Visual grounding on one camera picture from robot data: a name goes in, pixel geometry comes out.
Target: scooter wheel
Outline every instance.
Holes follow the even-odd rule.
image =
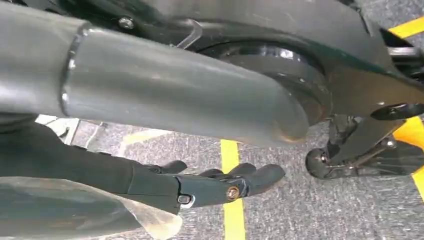
[[[321,148],[311,150],[305,159],[307,172],[317,179],[328,179],[329,168],[327,153]]]

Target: brass screw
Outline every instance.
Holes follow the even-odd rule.
[[[239,188],[236,186],[231,186],[230,188],[228,188],[228,191],[226,192],[226,197],[230,201],[235,201],[236,199],[238,199],[240,197]]]

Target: hex bolt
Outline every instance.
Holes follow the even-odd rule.
[[[123,29],[131,30],[131,29],[133,29],[133,28],[134,28],[134,22],[133,22],[133,20],[132,20],[131,18],[129,18],[129,17],[121,17],[121,18],[118,20],[118,24],[119,24],[119,26],[120,26],[121,28],[123,28]]]
[[[226,192],[226,196],[227,196],[227,199],[229,201],[235,201],[236,199],[238,199],[240,197],[239,188],[236,187],[236,186],[229,187],[227,192]]]
[[[180,204],[189,204],[191,200],[192,197],[190,197],[189,195],[179,195],[177,199]]]

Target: yellow line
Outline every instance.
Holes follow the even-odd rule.
[[[419,116],[409,118],[393,133],[396,140],[420,147],[424,151],[424,125]],[[424,167],[412,174],[416,188],[424,201]]]
[[[239,149],[237,142],[221,140],[222,171],[228,173],[239,164]],[[225,240],[245,240],[245,217],[243,201],[224,204],[224,232]]]
[[[389,30],[401,38],[419,34],[424,32],[424,16],[395,26]],[[420,117],[416,116],[408,119],[393,135],[396,139],[418,146],[424,151],[424,126]],[[412,174],[412,179],[424,202],[424,166]]]
[[[401,38],[407,38],[412,35],[424,32],[424,16],[399,26],[395,26],[391,28],[390,31]]]

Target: clear plastic cover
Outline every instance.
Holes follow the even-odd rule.
[[[46,178],[33,178],[33,177],[20,177],[20,176],[12,176],[12,177],[0,177],[0,192],[3,192],[3,196],[13,195],[13,196],[21,196],[19,194],[24,194],[22,196],[24,199],[17,199],[16,198],[4,198],[2,201],[3,208],[6,208],[7,206],[10,206],[13,209],[9,209],[11,213],[13,213],[13,210],[22,210],[25,207],[28,207],[28,209],[34,209],[34,211],[31,211],[31,218],[37,217],[37,211],[40,211],[41,214],[44,214],[43,216],[46,216],[46,211],[52,211],[50,215],[54,214],[64,214],[65,211],[68,211],[72,207],[68,207],[67,209],[64,209],[63,211],[61,209],[52,209],[54,207],[62,206],[62,200],[66,201],[66,203],[75,203],[78,206],[78,204],[83,204],[84,206],[97,206],[97,208],[101,208],[102,204],[104,203],[117,203],[120,202],[119,206],[124,207],[112,207],[110,209],[104,209],[104,212],[108,214],[102,214],[99,215],[97,218],[81,218],[79,219],[78,225],[75,227],[75,225],[69,224],[69,229],[66,229],[64,233],[66,233],[66,236],[62,236],[61,238],[56,237],[48,237],[49,233],[48,230],[51,229],[52,231],[56,231],[58,226],[59,228],[64,227],[63,222],[57,222],[57,223],[48,223],[46,222],[46,225],[50,224],[51,227],[47,227],[47,231],[43,233],[43,235],[40,235],[39,233],[37,235],[34,235],[33,237],[23,236],[22,230],[26,228],[26,226],[23,224],[21,226],[16,226],[17,234],[16,235],[3,235],[0,233],[0,240],[26,240],[26,239],[73,239],[71,237],[70,231],[75,231],[76,233],[80,233],[81,231],[87,230],[87,229],[96,229],[96,227],[100,228],[102,226],[105,226],[107,224],[111,224],[114,221],[118,219],[119,216],[122,216],[125,212],[125,214],[130,214],[136,219],[136,221],[145,229],[145,231],[152,236],[154,239],[158,240],[166,240],[174,236],[178,233],[178,231],[181,228],[182,225],[182,219],[174,214],[171,214],[169,212],[163,211],[161,209],[143,204],[141,202],[137,202],[134,200],[126,199],[121,196],[117,196],[115,194],[100,190],[98,188],[94,188],[88,185],[84,185],[81,183],[64,180],[64,179],[46,179]],[[48,208],[42,208],[45,205],[40,205],[39,199],[42,199],[44,202],[42,203],[48,203],[46,206]],[[60,204],[57,204],[56,206],[52,206],[52,200],[58,200],[61,201]],[[19,222],[20,218],[15,218],[13,216],[9,217],[9,221],[16,221]],[[23,223],[27,223],[27,219],[22,219]],[[100,237],[104,236],[103,231],[96,232],[97,235],[94,236],[92,233],[90,236],[86,236],[86,238],[92,238],[92,237]],[[77,239],[82,239],[83,236],[79,235]]]

